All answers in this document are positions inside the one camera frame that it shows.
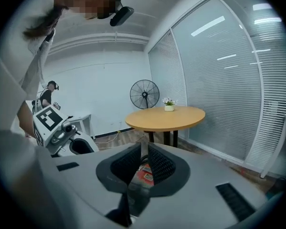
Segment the ceiling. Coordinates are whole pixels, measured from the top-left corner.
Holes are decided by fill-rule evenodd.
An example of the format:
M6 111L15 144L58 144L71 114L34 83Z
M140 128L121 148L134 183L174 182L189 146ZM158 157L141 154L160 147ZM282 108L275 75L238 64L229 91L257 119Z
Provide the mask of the ceiling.
M134 8L134 14L122 25L111 27L110 18L85 20L82 15L66 11L61 17L54 39L54 45L76 37L95 33L127 33L150 37L161 19L178 0L122 0L124 6Z

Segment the wooden floor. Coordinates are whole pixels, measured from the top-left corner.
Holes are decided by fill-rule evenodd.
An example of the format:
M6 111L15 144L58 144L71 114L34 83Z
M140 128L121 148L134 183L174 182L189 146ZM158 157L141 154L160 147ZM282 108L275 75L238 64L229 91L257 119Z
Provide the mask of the wooden floor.
M100 137L95 140L96 145L99 147L100 151L121 146L127 143L137 143L140 142L142 144L142 156L147 154L147 144L149 142L149 137L147 133L142 131L132 130L128 132L123 132L120 134L110 135L106 137ZM161 133L154 134L154 142L163 144L163 135ZM214 156L182 139L178 139L178 148L194 152L200 155L209 156L214 158L217 161L223 162L225 165L236 171L237 173L241 174L247 180L252 182L256 187L258 187L261 191L266 193L275 183L276 179L272 177L266 176L264 179L259 177L259 173L254 172L252 170L243 168L241 166L235 165L230 163L226 160L223 160L217 156Z

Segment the glass wall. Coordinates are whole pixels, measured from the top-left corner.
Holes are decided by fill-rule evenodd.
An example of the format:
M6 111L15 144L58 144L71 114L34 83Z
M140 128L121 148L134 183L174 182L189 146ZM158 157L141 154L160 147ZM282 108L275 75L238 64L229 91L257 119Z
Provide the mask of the glass wall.
M152 76L165 94L182 90L182 104L205 110L189 141L262 171L286 114L281 18L266 0L205 0L171 30L149 53ZM286 175L286 143L271 172Z
M190 139L244 161L261 109L261 81L242 25L220 0L208 0L173 28L189 106L205 120Z
M276 149L286 114L286 29L266 0L223 1L244 24L261 65L264 82L263 112L256 141L246 162L263 168ZM284 157L279 157L282 166L286 163L284 154L286 152L281 152Z

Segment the black fan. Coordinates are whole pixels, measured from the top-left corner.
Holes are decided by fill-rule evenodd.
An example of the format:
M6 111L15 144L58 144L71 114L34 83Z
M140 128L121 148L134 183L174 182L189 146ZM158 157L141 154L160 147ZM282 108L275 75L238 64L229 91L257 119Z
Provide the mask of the black fan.
M159 101L159 97L159 88L149 80L136 82L130 90L130 99L139 109L154 107Z

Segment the wooden tabletop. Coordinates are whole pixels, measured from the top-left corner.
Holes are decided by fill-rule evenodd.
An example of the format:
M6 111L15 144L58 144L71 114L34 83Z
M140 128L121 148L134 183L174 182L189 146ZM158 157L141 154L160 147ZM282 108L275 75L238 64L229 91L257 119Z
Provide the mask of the wooden tabletop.
M134 129L168 132L193 127L202 122L204 117L205 112L202 109L175 106L173 112L164 111L164 107L140 110L128 115L125 121Z

